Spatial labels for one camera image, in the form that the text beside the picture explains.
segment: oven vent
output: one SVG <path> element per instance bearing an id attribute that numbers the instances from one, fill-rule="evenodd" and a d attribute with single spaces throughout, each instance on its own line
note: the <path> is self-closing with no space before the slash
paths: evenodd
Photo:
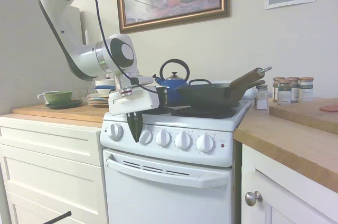
<path id="1" fill-rule="evenodd" d="M 134 167 L 136 169 L 142 169 L 142 170 L 146 170 L 146 171 L 150 171 L 154 173 L 162 173 L 162 174 L 167 174 L 167 175 L 178 175 L 178 176 L 190 176 L 190 174 L 187 174 L 187 173 L 182 173 L 178 171 L 170 171 L 170 170 L 162 170 L 157 167 L 144 166 L 144 165 L 133 163 L 133 162 L 123 161 L 123 164 L 129 167 Z"/>
<path id="2" fill-rule="evenodd" d="M 136 163 L 132 163 L 132 162 L 127 162 L 127 161 L 123 161 L 123 164 L 129 166 L 129 167 L 135 167 L 137 169 L 140 169 L 140 165 L 136 164 Z"/>
<path id="3" fill-rule="evenodd" d="M 168 175 L 182 175 L 182 176 L 190 176 L 189 174 L 186 174 L 186 173 L 181 173 L 181 172 L 175 172 L 175 171 L 169 171 L 167 170 L 166 173 Z"/>

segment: kettle lid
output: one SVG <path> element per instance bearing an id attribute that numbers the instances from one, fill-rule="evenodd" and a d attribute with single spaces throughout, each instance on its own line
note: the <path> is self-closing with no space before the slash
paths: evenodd
<path id="1" fill-rule="evenodd" d="M 171 75 L 169 78 L 166 78 L 166 80 L 184 80 L 180 76 L 177 76 L 177 72 L 171 72 L 173 75 Z"/>

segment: frying pan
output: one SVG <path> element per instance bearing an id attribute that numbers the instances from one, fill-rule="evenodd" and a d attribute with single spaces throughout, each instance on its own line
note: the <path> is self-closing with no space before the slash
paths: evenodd
<path id="1" fill-rule="evenodd" d="M 265 81 L 259 80 L 265 72 L 271 70 L 256 68 L 231 83 L 212 84 L 208 80 L 191 80 L 188 86 L 180 86 L 177 91 L 186 100 L 187 104 L 199 110 L 215 110 L 237 107 L 245 92 Z M 208 84 L 191 85 L 192 82 L 205 81 Z"/>

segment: wooden countertop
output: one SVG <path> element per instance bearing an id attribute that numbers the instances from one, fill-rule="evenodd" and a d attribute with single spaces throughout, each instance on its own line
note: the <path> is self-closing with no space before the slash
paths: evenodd
<path id="1" fill-rule="evenodd" d="M 15 114 L 80 120 L 96 123 L 102 123 L 106 112 L 109 112 L 108 108 L 93 107 L 87 105 L 86 102 L 84 102 L 79 107 L 69 109 L 50 109 L 44 104 L 12 109 L 12 113 Z"/>
<path id="2" fill-rule="evenodd" d="M 234 139 L 338 193 L 337 134 L 274 117 L 252 106 Z"/>

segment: stove knob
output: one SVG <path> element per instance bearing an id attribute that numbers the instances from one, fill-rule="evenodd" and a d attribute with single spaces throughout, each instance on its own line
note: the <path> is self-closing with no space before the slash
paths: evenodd
<path id="1" fill-rule="evenodd" d="M 139 143 L 141 145 L 146 145 L 152 141 L 153 134 L 149 129 L 144 129 L 139 138 Z"/>
<path id="2" fill-rule="evenodd" d="M 196 145 L 197 149 L 203 153 L 208 153 L 213 149 L 215 142 L 213 141 L 212 137 L 207 134 L 200 136 L 197 139 Z"/>
<path id="3" fill-rule="evenodd" d="M 171 135 L 165 130 L 160 130 L 160 132 L 156 135 L 156 143 L 161 147 L 167 146 L 170 143 L 170 140 Z"/>
<path id="4" fill-rule="evenodd" d="M 117 124 L 112 124 L 108 127 L 108 137 L 111 138 L 113 141 L 117 141 L 121 138 L 122 135 L 122 127 Z"/>
<path id="5" fill-rule="evenodd" d="M 176 136 L 175 145 L 177 148 L 185 150 L 191 144 L 191 137 L 189 134 L 182 132 Z"/>

